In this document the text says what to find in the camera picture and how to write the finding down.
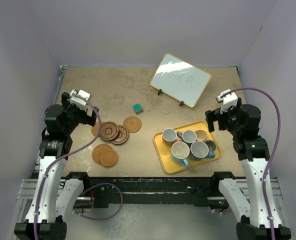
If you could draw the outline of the plain orange coaster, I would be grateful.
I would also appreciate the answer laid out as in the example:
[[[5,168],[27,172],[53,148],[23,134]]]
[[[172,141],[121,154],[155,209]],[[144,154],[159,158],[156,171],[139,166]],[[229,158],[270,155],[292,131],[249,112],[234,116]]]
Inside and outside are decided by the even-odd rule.
[[[112,167],[117,163],[119,156],[117,152],[113,149],[108,149],[100,154],[100,163],[105,167]]]
[[[99,122],[97,122],[92,128],[91,128],[91,133],[92,133],[92,135],[93,136],[100,136],[100,134],[101,134],[101,125],[102,125],[103,123],[99,123]]]

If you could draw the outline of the dark brown ringed coaster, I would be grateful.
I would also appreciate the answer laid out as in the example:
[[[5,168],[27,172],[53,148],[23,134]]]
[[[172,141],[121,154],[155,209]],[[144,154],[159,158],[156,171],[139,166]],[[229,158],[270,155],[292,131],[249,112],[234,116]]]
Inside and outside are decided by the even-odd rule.
[[[100,138],[104,141],[111,141],[119,134],[119,127],[115,122],[104,122],[100,130]]]

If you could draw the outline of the light woven front coaster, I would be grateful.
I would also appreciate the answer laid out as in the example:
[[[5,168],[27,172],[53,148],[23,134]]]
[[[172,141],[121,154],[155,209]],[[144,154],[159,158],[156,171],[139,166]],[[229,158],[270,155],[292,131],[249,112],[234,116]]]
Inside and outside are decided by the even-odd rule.
[[[92,151],[92,159],[95,163],[101,164],[100,155],[106,150],[112,150],[113,148],[108,144],[99,144]]]

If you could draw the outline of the light woven coaster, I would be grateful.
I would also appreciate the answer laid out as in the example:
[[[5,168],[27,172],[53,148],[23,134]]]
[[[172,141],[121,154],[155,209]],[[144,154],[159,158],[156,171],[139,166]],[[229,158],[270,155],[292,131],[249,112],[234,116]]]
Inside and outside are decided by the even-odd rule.
[[[99,144],[92,151],[92,159],[95,163],[101,164],[100,155],[106,150],[112,150],[113,148],[108,144]]]
[[[123,121],[123,125],[130,133],[138,132],[142,127],[141,120],[136,116],[129,116]]]

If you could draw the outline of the plain orange front coaster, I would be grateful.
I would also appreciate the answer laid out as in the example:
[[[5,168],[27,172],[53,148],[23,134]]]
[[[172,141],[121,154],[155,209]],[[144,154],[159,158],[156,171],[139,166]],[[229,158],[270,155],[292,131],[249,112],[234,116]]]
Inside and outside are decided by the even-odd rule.
[[[117,152],[113,149],[108,149],[100,154],[100,163],[105,167],[112,167],[117,163],[119,156]]]

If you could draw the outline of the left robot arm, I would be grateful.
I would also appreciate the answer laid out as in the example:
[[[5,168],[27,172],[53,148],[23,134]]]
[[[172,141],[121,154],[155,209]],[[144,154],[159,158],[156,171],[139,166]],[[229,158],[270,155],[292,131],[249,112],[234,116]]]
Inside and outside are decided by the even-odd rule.
[[[38,179],[30,208],[22,222],[16,223],[14,234],[20,240],[64,240],[67,218],[79,196],[91,191],[87,173],[71,173],[59,190],[73,140],[72,132],[79,124],[94,126],[98,108],[90,103],[91,95],[72,90],[61,95],[61,103],[45,110],[45,129],[39,145]]]

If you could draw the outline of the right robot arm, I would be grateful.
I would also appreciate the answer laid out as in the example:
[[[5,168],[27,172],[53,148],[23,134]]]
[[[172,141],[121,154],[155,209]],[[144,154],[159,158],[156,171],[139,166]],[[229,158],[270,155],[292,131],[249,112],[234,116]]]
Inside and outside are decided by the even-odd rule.
[[[222,112],[219,108],[205,112],[209,132],[214,122],[219,130],[232,135],[233,148],[245,173],[249,198],[245,198],[230,172],[215,172],[216,180],[210,190],[216,196],[223,195],[237,220],[239,240],[289,240],[291,230],[283,226],[272,191],[269,171],[268,144],[259,132],[261,111],[250,104],[230,106]]]

